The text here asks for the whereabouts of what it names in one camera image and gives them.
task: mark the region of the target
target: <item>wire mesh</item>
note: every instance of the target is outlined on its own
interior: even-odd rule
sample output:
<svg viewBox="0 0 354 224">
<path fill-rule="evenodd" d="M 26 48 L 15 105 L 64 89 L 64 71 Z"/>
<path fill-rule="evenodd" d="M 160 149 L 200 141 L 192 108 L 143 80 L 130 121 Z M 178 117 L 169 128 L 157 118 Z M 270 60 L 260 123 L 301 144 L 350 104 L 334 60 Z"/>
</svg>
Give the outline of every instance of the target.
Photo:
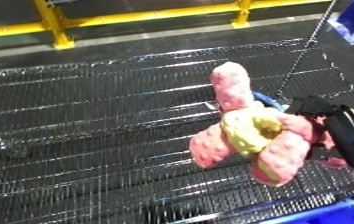
<svg viewBox="0 0 354 224">
<path fill-rule="evenodd" d="M 252 223 L 352 195 L 346 169 L 307 162 L 290 184 L 255 182 L 232 156 L 188 151 L 219 120 L 209 75 L 233 61 L 273 94 L 305 39 L 0 71 L 0 223 Z M 354 86 L 312 46 L 284 96 L 354 107 Z"/>
</svg>

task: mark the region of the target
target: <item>stuffed animal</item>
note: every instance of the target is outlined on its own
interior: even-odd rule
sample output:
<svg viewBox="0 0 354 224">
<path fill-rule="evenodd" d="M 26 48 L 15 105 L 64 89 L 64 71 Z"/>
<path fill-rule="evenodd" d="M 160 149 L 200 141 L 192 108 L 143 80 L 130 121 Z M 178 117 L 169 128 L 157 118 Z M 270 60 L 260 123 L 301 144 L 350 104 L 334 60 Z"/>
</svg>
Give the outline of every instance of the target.
<svg viewBox="0 0 354 224">
<path fill-rule="evenodd" d="M 250 78 L 244 67 L 227 62 L 210 76 L 219 104 L 221 121 L 192 137 L 189 149 L 203 168 L 217 165 L 239 153 L 251 161 L 257 181 L 282 186 L 303 167 L 314 144 L 331 149 L 334 143 L 323 119 L 309 119 L 266 107 L 253 97 Z M 331 166 L 345 166 L 333 159 Z"/>
</svg>

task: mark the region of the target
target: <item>yellow railing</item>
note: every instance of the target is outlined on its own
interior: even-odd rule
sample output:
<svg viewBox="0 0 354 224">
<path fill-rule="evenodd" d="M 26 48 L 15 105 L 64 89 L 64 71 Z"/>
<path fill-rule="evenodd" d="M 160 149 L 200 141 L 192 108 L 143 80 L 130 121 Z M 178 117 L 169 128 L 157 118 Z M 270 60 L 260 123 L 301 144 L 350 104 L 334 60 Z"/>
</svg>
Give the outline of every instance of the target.
<svg viewBox="0 0 354 224">
<path fill-rule="evenodd" d="M 59 7 L 48 7 L 45 0 L 34 0 L 43 20 L 37 23 L 0 26 L 0 36 L 51 31 L 55 39 L 54 47 L 61 50 L 74 47 L 74 41 L 68 37 L 65 32 L 65 29 L 68 28 L 128 23 L 222 12 L 237 12 L 238 15 L 236 19 L 232 21 L 233 28 L 237 29 L 249 26 L 248 16 L 250 10 L 253 9 L 328 1 L 331 0 L 238 0 L 237 2 L 230 4 L 70 19 L 63 15 Z"/>
</svg>

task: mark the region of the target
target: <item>blue plastic container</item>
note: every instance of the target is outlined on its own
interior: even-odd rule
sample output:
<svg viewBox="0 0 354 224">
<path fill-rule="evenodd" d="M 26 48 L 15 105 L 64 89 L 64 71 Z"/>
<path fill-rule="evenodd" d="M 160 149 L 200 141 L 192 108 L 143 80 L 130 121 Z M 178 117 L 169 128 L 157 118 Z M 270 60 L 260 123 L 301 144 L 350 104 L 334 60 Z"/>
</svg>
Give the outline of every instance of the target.
<svg viewBox="0 0 354 224">
<path fill-rule="evenodd" d="M 261 224 L 354 224 L 354 200 L 283 216 Z"/>
</svg>

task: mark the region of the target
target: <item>pink plush toy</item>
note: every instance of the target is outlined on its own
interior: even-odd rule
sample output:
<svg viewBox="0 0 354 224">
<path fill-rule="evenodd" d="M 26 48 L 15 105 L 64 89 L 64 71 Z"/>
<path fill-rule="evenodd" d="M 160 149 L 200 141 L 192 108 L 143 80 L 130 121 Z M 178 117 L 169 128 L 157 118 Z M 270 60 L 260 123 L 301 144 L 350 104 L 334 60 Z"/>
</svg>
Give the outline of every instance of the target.
<svg viewBox="0 0 354 224">
<path fill-rule="evenodd" d="M 215 89 L 220 113 L 223 116 L 228 116 L 232 111 L 241 111 L 244 112 L 242 114 L 250 114 L 248 113 L 249 110 L 267 110 L 266 113 L 269 114 L 269 117 L 271 116 L 274 120 L 279 121 L 283 127 L 271 139 L 269 137 L 270 133 L 267 134 L 267 130 L 253 129 L 252 131 L 254 135 L 263 135 L 260 138 L 263 139 L 262 143 L 269 141 L 259 152 L 247 153 L 248 151 L 244 151 L 252 161 L 251 172 L 257 181 L 273 186 L 284 185 L 290 182 L 303 166 L 311 145 L 322 143 L 328 149 L 334 146 L 330 135 L 324 129 L 322 119 L 307 119 L 303 116 L 285 114 L 258 106 L 259 102 L 254 101 L 252 95 L 250 78 L 245 68 L 241 65 L 227 62 L 215 68 L 210 79 Z M 247 124 L 258 127 L 258 129 L 264 129 L 267 126 L 252 125 L 250 120 Z M 249 133 L 248 130 L 250 129 L 248 125 L 239 126 L 239 129 L 245 129 L 244 131 L 246 132 L 243 133 Z M 256 148 L 256 145 L 250 142 L 250 140 L 245 141 L 247 140 L 245 139 L 246 136 L 242 136 L 239 130 L 237 130 L 237 133 L 240 135 L 234 135 L 234 133 L 227 135 L 227 133 L 229 132 L 223 130 L 223 125 L 217 123 L 195 135 L 189 145 L 194 161 L 203 168 L 209 168 L 217 165 L 217 163 L 227 156 L 241 152 L 242 147 L 249 151 Z M 241 148 L 238 150 L 233 146 L 234 144 L 239 145 Z M 328 165 L 335 167 L 346 165 L 340 159 L 332 159 L 328 163 Z"/>
</svg>

